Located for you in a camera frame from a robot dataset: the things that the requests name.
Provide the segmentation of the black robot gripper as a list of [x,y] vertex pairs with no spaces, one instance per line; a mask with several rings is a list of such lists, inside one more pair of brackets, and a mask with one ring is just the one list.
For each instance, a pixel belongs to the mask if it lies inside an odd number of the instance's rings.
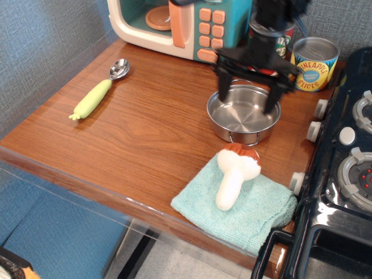
[[219,48],[214,71],[218,77],[219,100],[223,102],[230,90],[232,78],[253,79],[267,84],[270,92],[264,114],[271,113],[283,93],[294,90],[294,78],[301,72],[299,68],[283,59],[276,52],[276,40],[285,34],[273,28],[253,28],[254,36],[248,42],[235,48]]

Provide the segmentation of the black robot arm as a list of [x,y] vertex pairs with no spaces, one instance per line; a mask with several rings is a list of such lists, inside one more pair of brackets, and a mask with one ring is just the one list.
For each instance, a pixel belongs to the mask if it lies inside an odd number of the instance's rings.
[[297,23],[307,34],[300,19],[309,1],[258,1],[255,21],[250,28],[253,36],[246,45],[217,50],[214,70],[218,76],[218,97],[228,96],[233,77],[257,81],[270,88],[264,107],[273,110],[282,94],[295,89],[301,69],[282,58],[276,51],[277,39],[285,34],[287,25]]

